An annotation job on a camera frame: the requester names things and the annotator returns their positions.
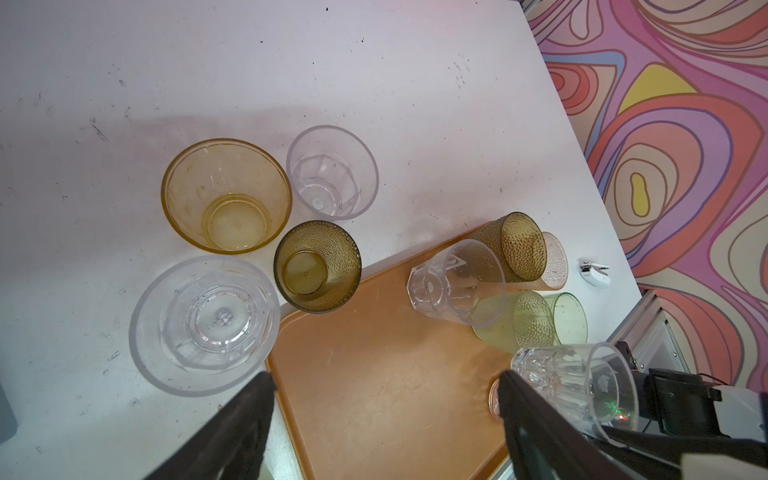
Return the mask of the pale green textured cup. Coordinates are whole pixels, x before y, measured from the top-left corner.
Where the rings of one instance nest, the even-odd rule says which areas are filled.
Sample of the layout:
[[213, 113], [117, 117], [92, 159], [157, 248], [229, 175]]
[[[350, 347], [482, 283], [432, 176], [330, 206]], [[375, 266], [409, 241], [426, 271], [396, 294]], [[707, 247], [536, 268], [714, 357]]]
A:
[[521, 348], [555, 344], [553, 314], [544, 297], [534, 291], [507, 293], [500, 317], [491, 325], [474, 327], [486, 344], [510, 354]]

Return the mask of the pink textured cup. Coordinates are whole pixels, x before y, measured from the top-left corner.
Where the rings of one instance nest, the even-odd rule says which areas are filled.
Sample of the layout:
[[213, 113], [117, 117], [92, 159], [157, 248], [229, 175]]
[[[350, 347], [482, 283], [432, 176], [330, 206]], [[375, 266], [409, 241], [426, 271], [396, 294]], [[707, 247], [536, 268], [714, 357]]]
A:
[[568, 280], [568, 258], [560, 240], [550, 232], [544, 232], [543, 237], [547, 249], [547, 262], [542, 276], [537, 280], [534, 290], [558, 291]]

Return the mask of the pink clear cup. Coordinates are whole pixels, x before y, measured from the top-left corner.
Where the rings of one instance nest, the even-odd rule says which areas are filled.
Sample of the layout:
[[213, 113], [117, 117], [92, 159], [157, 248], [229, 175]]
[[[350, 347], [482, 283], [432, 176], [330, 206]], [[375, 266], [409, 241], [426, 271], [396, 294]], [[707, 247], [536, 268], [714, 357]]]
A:
[[489, 387], [488, 409], [492, 418], [495, 421], [502, 423], [503, 419], [500, 413], [499, 393], [498, 393], [499, 385], [500, 385], [500, 378], [497, 377]]

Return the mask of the green ribbed glass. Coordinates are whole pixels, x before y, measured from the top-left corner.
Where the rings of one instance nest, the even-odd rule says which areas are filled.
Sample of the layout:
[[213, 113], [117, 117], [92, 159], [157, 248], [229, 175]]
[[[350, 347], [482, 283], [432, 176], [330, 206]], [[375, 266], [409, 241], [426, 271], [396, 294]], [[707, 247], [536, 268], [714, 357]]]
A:
[[553, 319], [553, 333], [544, 346], [585, 344], [588, 340], [588, 320], [578, 298], [568, 292], [547, 292], [542, 295]]

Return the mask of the clear faceted glass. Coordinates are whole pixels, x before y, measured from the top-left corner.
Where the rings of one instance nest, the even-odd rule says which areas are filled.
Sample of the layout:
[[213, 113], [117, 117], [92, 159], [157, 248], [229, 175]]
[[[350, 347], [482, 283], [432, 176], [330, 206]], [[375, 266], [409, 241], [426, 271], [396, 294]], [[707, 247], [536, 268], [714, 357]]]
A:
[[634, 431], [638, 426], [632, 371], [609, 343], [523, 348], [510, 367], [583, 434], [617, 446], [608, 427]]
[[460, 240], [413, 267], [406, 290], [417, 312], [472, 328], [491, 326], [506, 307], [500, 260], [473, 239]]

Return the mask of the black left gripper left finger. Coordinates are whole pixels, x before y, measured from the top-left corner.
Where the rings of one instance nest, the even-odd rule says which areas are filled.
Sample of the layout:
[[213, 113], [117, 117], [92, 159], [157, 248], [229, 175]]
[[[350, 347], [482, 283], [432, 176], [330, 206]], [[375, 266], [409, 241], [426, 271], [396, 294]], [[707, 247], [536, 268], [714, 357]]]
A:
[[277, 386], [258, 373], [150, 479], [257, 479], [260, 475]]

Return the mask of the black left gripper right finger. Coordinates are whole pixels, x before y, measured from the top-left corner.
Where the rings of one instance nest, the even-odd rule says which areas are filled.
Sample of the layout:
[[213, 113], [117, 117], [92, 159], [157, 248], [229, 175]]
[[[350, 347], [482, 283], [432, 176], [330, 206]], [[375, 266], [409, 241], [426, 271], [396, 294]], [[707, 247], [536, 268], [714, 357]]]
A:
[[505, 440], [518, 479], [627, 479], [517, 373], [500, 374]]

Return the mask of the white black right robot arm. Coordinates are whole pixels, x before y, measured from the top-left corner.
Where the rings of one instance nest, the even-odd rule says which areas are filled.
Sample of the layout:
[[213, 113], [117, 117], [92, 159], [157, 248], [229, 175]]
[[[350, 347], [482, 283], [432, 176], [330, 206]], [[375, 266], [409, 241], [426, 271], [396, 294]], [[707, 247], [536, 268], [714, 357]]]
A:
[[705, 374], [637, 369], [629, 345], [615, 343], [629, 362], [638, 416], [656, 432], [605, 426], [607, 437], [646, 463], [681, 466], [685, 456], [717, 455], [767, 467], [767, 394], [730, 386]]

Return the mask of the brown textured cup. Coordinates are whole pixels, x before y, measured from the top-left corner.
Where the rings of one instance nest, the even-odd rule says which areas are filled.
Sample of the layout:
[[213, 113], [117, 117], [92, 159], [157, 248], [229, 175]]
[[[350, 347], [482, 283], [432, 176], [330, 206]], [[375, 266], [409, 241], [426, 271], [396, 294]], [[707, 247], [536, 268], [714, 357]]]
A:
[[523, 212], [512, 212], [490, 222], [473, 232], [469, 239], [491, 249], [500, 261], [507, 282], [533, 282], [546, 269], [547, 247], [543, 233]]

